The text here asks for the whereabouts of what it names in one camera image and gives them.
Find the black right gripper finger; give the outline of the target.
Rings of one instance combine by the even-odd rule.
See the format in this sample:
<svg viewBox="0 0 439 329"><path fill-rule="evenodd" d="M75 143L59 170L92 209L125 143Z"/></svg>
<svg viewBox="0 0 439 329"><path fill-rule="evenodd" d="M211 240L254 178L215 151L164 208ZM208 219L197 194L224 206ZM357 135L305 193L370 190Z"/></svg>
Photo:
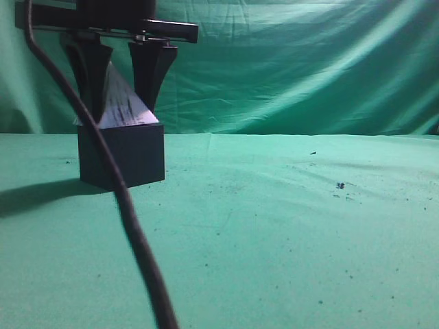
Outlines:
<svg viewBox="0 0 439 329"><path fill-rule="evenodd" d="M134 91L148 107L155 110L165 76L178 55L178 48L162 40L129 43Z"/></svg>

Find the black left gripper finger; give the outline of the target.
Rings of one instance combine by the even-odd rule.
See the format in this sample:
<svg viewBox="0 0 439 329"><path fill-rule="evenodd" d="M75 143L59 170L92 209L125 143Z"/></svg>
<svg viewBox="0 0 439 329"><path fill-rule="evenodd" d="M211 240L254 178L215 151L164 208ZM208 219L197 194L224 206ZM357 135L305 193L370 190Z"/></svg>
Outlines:
<svg viewBox="0 0 439 329"><path fill-rule="evenodd" d="M99 34L91 32L63 32L60 44L72 68L80 99L98 123L104 114L113 49L101 43Z"/></svg>

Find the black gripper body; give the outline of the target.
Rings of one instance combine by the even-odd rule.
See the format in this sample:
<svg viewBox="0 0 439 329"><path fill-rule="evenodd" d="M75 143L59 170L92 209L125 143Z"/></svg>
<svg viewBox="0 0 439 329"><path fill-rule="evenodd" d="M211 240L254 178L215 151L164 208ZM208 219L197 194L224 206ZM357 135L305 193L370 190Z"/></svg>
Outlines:
<svg viewBox="0 0 439 329"><path fill-rule="evenodd" d="M196 44L199 27L193 23L156 18L157 1L69 1L69 8L24 1L14 2L15 26L51 32L91 31L115 38L145 36Z"/></svg>

